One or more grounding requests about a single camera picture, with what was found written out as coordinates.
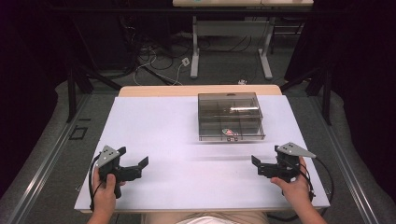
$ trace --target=white table surface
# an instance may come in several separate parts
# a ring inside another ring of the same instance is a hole
[[[196,96],[117,97],[94,156],[105,145],[126,147],[121,166],[148,156],[142,178],[121,187],[116,212],[291,209],[278,186],[257,175],[254,155],[276,163],[274,145],[293,142],[306,148],[286,96],[258,95],[263,141],[208,143],[198,140]],[[317,208],[329,206],[311,159],[305,158]],[[90,212],[88,174],[75,209]]]

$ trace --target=transparent lid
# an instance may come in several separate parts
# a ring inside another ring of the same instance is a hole
[[[262,140],[262,111],[255,92],[200,93],[201,141]]]

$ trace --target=white table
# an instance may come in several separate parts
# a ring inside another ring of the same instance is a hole
[[[116,212],[291,209],[280,188],[265,176],[257,175],[257,167],[250,160],[254,155],[262,162],[275,163],[274,145],[294,142],[306,147],[286,96],[280,95],[273,85],[191,86],[191,91],[188,88],[132,87],[121,90],[120,97],[115,99],[93,156],[109,145],[115,149],[126,147],[126,154],[120,158],[124,167],[149,157],[142,178],[121,187]],[[230,90],[257,90],[266,134],[263,141],[198,140],[196,93]],[[308,158],[305,161],[317,195],[313,205],[329,206],[313,162]],[[87,176],[75,209],[91,212],[90,203]]]
[[[311,7],[313,0],[173,0],[174,7]],[[267,52],[272,38],[274,17],[268,21],[198,21],[192,17],[191,78],[198,77],[198,35],[264,36],[262,49],[258,49],[262,71],[266,79],[272,79]]]

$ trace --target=wire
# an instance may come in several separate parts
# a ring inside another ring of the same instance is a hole
[[[149,65],[152,68],[154,68],[155,70],[165,70],[165,69],[168,69],[168,68],[172,67],[172,65],[173,65],[174,59],[173,58],[170,58],[170,59],[171,59],[171,63],[168,66],[165,66],[164,68],[155,67],[154,65],[152,65],[152,63],[150,63]]]
[[[91,166],[90,166],[90,171],[88,173],[88,177],[89,177],[89,181],[88,181],[88,187],[90,188],[90,196],[91,196],[91,210],[93,211],[94,209],[94,204],[93,204],[93,197],[96,193],[96,191],[98,190],[98,188],[101,186],[102,182],[99,184],[98,188],[95,190],[95,192],[92,192],[92,170],[93,170],[93,166],[95,165],[95,162],[97,160],[99,160],[100,157],[100,153],[99,155],[97,155],[95,158],[93,158],[93,161],[91,162]]]
[[[259,62],[258,62],[258,58],[260,57],[260,55],[256,52],[255,54],[254,54],[254,65],[255,65],[255,67],[254,67],[254,76],[253,76],[253,78],[249,81],[249,83],[253,83],[253,81],[254,81],[254,79],[256,79],[256,77],[257,77],[257,68],[259,67]]]
[[[175,80],[174,84],[172,84],[172,86],[175,86],[175,84],[177,84],[177,81],[178,81],[178,74],[179,74],[179,72],[180,72],[181,65],[183,65],[183,63],[181,63],[180,66],[179,66],[178,69],[177,69],[177,77],[176,77],[176,80]]]
[[[326,170],[327,174],[329,175],[330,178],[330,182],[332,185],[332,191],[330,192],[330,199],[329,199],[329,203],[332,203],[332,198],[334,197],[334,190],[335,190],[335,186],[334,186],[334,180],[332,179],[332,175],[330,174],[330,170],[327,168],[327,166],[324,164],[324,162],[322,160],[320,160],[318,157],[316,157],[317,161],[324,167],[324,169]],[[324,214],[326,213],[328,208],[324,208],[323,211],[321,212],[321,215],[324,216]]]
[[[309,174],[309,171],[308,171],[308,169],[306,169],[306,167],[305,167],[304,165],[302,165],[302,164],[300,164],[300,165],[304,167],[304,169],[306,170],[306,173],[307,173],[307,175],[308,175],[309,179],[311,179],[311,175]]]
[[[165,85],[172,85],[172,86],[174,86],[174,85],[176,85],[176,84],[181,85],[181,86],[183,85],[183,84],[181,84],[181,83],[178,81],[178,75],[179,75],[179,70],[180,70],[180,67],[181,67],[181,66],[180,66],[180,67],[178,68],[178,70],[177,70],[177,79],[174,80],[174,79],[172,79],[172,78],[170,78],[170,77],[166,77],[166,76],[163,76],[163,75],[161,75],[161,74],[158,74],[158,73],[156,73],[156,72],[153,72],[153,71],[149,70],[145,65],[148,65],[148,63],[138,66],[138,67],[136,68],[135,72],[134,72],[133,77],[134,77],[134,83],[135,83],[136,85],[142,86],[140,83],[138,83],[138,82],[136,81],[136,75],[137,75],[138,69],[139,69],[140,67],[143,68],[143,69],[145,69],[146,71],[148,71],[150,74],[154,75],[155,77],[157,77],[157,78],[158,78],[159,80],[161,80]]]
[[[120,213],[117,214],[116,221],[114,222],[114,224],[117,224],[117,222],[119,221],[119,217],[120,217]]]

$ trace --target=black cable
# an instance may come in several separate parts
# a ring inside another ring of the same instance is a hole
[[[300,164],[300,165],[304,167],[304,169],[306,170],[306,173],[308,174],[309,179],[311,179],[311,174],[309,174],[309,171],[308,171],[308,169],[306,169],[306,166],[304,166],[302,164]]]
[[[93,211],[93,209],[94,209],[93,196],[94,196],[94,194],[96,193],[96,191],[98,190],[99,186],[102,184],[102,183],[101,183],[101,184],[98,186],[98,188],[95,190],[95,192],[92,192],[92,170],[93,170],[93,166],[95,165],[95,162],[96,162],[97,160],[99,160],[99,157],[100,157],[100,153],[99,153],[99,155],[97,155],[95,158],[93,158],[93,161],[92,161],[91,166],[90,166],[90,171],[88,172],[88,177],[89,177],[89,179],[88,179],[88,186],[89,186],[89,188],[90,188],[90,196],[91,196],[91,206],[90,206],[90,208],[91,208],[92,211]]]
[[[246,46],[244,49],[234,50],[233,52],[242,52],[242,51],[244,51],[245,49],[247,49],[248,47],[250,47],[250,44],[251,44],[251,36],[249,37],[247,46]]]
[[[168,68],[172,67],[173,63],[174,63],[174,59],[171,58],[171,64],[169,64],[168,66],[166,66],[166,67],[164,67],[164,68],[158,68],[158,67],[155,67],[154,65],[152,65],[152,61],[149,61],[149,65],[150,65],[152,68],[156,69],[156,70],[165,70],[165,69],[168,69]]]
[[[117,214],[116,221],[114,222],[114,224],[117,224],[117,222],[119,221],[119,217],[120,217],[120,214]]]
[[[332,185],[332,191],[330,192],[330,199],[329,199],[329,203],[332,204],[332,198],[334,197],[334,190],[335,190],[335,186],[334,186],[334,180],[332,179],[332,175],[330,174],[330,170],[327,168],[327,166],[324,164],[324,162],[322,160],[320,160],[318,157],[316,157],[317,161],[324,167],[324,169],[326,170],[327,174],[329,175],[330,178],[330,182]],[[320,213],[322,216],[324,216],[324,214],[326,213],[328,207],[324,208],[323,211]]]
[[[275,220],[282,221],[282,222],[291,222],[291,221],[293,221],[293,220],[295,220],[295,219],[298,218],[297,215],[295,215],[295,216],[293,216],[293,217],[286,217],[286,218],[276,217],[276,216],[272,216],[272,215],[267,215],[267,216],[268,216],[269,218],[271,218],[271,219],[275,219]]]
[[[180,36],[178,36],[178,35],[175,35],[175,36],[176,36],[176,37],[180,37],[182,40],[184,40],[184,41],[186,41],[186,42],[188,42],[188,43],[191,43],[191,40],[192,40],[192,33],[189,33],[189,34],[191,35],[191,37],[186,37],[186,36],[184,36],[182,33],[180,33]],[[205,41],[205,42],[207,43],[207,46],[203,47],[203,46],[201,45],[203,41]],[[198,44],[198,48],[199,48],[200,50],[210,48],[210,41],[207,40],[206,37],[198,36],[198,42],[199,42],[199,43],[197,43],[197,44]],[[181,46],[181,47],[184,47],[184,48],[186,48],[186,49],[192,49],[192,47],[190,47],[190,46],[184,46],[184,45],[180,44],[179,42],[177,42],[177,43],[175,43],[175,44],[176,44],[176,45],[179,45],[179,46]]]
[[[96,191],[98,191],[99,187],[103,184],[103,181],[101,181],[98,185],[98,187],[96,187],[95,191],[93,192],[92,198],[95,197]]]
[[[259,67],[259,62],[258,62],[258,58],[260,57],[260,55],[258,53],[254,53],[254,77],[249,81],[249,83],[253,84],[254,79],[256,79],[257,77],[257,68]]]

